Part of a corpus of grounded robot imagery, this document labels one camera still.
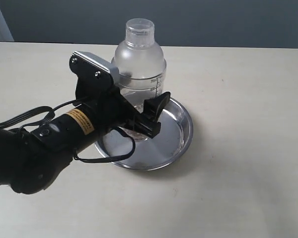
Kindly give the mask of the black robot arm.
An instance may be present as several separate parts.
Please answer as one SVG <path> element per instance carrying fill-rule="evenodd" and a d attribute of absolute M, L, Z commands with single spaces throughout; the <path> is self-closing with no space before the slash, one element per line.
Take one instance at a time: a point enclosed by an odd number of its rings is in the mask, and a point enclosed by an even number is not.
<path fill-rule="evenodd" d="M 149 138 L 161 129 L 159 117 L 170 100 L 165 92 L 144 101 L 139 112 L 121 94 L 120 74 L 112 63 L 75 51 L 69 60 L 77 76 L 73 109 L 57 117 L 41 106 L 0 123 L 0 185 L 16 193 L 47 189 L 78 154 L 111 131 Z"/>

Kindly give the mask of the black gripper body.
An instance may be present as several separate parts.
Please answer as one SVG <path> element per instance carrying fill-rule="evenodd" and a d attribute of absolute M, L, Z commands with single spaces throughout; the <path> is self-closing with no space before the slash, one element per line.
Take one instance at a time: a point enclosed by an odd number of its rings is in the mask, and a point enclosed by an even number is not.
<path fill-rule="evenodd" d="M 75 89 L 76 109 L 84 113 L 82 131 L 104 136 L 122 127 L 149 138 L 157 136 L 159 121 L 152 122 L 121 94 L 111 75 L 75 56 L 69 59 L 70 70 L 77 76 Z"/>

